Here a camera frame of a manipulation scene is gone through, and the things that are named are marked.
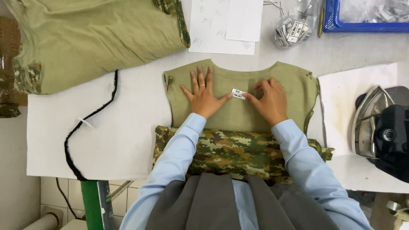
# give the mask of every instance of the pencil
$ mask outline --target pencil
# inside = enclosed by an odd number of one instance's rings
[[[321,9],[321,14],[319,15],[318,38],[321,38],[323,24],[324,24],[324,8]]]

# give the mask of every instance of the light blue shirt sleeve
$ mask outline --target light blue shirt sleeve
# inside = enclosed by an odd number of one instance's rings
[[[293,120],[278,123],[272,133],[295,184],[317,200],[341,230],[373,230],[359,203],[348,197],[332,169],[308,145],[307,137]]]
[[[185,181],[205,124],[206,119],[196,113],[188,116],[156,161],[146,184],[139,188],[138,199],[127,211],[120,230],[145,229],[153,206],[165,187],[173,180]]]

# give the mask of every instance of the steam iron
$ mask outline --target steam iron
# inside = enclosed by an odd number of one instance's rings
[[[360,95],[352,124],[352,149],[378,169],[409,183],[409,89],[375,86]]]

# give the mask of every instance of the white work table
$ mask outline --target white work table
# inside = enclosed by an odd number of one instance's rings
[[[189,28],[191,1],[182,0],[182,5]],[[152,167],[155,127],[171,124],[163,72],[195,61],[210,58],[217,66],[236,71],[262,70],[280,61],[307,69],[314,77],[398,62],[400,81],[409,78],[405,71],[405,63],[409,63],[409,34],[324,33],[318,39],[314,30],[303,44],[279,50],[272,41],[279,20],[277,8],[263,7],[260,42],[251,56],[191,53],[186,49],[146,65],[120,70],[115,100],[89,119],[95,129],[83,124],[70,139],[75,165],[88,179],[146,178]],[[28,175],[75,178],[65,162],[64,140],[78,123],[77,117],[87,116],[110,99],[113,76],[110,73],[52,95],[29,96]],[[325,145],[319,97],[314,111],[308,138]],[[363,157],[339,156],[327,164],[346,189],[409,193],[409,184],[378,170]]]

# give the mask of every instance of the white tile floor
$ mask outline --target white tile floor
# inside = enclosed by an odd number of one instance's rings
[[[84,203],[82,200],[81,183],[78,180],[58,178],[60,188],[64,192],[65,196],[73,209],[75,215],[81,218],[84,214]],[[126,180],[110,180],[110,191],[113,192]],[[117,229],[121,225],[122,219],[129,207],[138,198],[138,188],[146,183],[145,180],[136,180],[132,183],[128,189],[123,191],[112,202],[112,209],[114,211],[114,224]],[[68,209],[67,203],[64,197],[58,190],[55,177],[41,177],[41,210],[44,206],[50,206],[56,209],[60,209],[64,212],[63,226],[74,219],[74,215]]]

